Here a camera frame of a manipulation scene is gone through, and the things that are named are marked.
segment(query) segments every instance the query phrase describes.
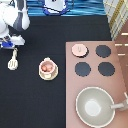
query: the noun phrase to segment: cable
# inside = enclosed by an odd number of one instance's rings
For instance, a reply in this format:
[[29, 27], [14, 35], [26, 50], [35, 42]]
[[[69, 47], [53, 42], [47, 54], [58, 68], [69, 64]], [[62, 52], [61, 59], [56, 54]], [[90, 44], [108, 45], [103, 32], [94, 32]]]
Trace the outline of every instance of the cable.
[[12, 2], [13, 2], [13, 4], [14, 4], [14, 0], [11, 0], [10, 3], [9, 3], [9, 5], [12, 5]]

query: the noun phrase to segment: white robot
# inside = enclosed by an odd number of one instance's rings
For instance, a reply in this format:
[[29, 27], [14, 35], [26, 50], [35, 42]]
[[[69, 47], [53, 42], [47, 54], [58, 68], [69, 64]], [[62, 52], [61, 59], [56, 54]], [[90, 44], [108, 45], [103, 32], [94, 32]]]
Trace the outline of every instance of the white robot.
[[67, 11], [67, 0], [45, 0], [44, 13], [47, 15], [61, 15]]
[[1, 48], [14, 49], [16, 45], [24, 45], [25, 40], [21, 35], [10, 35], [8, 25], [17, 31], [29, 27], [26, 0], [14, 0], [15, 6], [0, 2], [0, 44]]

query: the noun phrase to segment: pink surface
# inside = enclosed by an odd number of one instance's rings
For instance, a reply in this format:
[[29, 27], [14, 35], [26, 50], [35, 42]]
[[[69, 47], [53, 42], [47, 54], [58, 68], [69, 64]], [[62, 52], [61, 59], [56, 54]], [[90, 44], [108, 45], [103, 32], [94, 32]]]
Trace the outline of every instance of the pink surface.
[[[72, 54], [72, 46], [82, 43], [89, 49], [85, 58], [78, 58]], [[107, 58], [99, 57], [95, 50], [98, 45], [107, 45], [111, 48], [112, 54]], [[98, 71], [101, 62], [110, 62], [115, 67], [113, 76], [102, 76]], [[87, 62], [91, 72], [86, 77], [80, 77], [75, 73], [75, 65], [78, 62]], [[126, 87], [117, 56], [115, 42], [110, 41], [79, 41], [66, 43], [66, 128], [90, 128], [78, 117], [75, 110], [76, 97], [78, 93], [89, 86], [96, 86], [106, 90], [115, 103], [125, 99]], [[114, 120], [105, 128], [128, 128], [128, 111], [116, 111]]]

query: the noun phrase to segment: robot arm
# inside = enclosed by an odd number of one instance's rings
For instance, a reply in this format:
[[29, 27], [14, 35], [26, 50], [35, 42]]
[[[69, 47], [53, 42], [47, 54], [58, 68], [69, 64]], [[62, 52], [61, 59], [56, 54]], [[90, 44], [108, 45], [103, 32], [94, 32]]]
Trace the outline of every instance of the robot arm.
[[0, 38], [8, 36], [8, 25], [17, 31], [26, 30], [30, 20], [26, 0], [14, 0], [15, 7], [0, 3]]

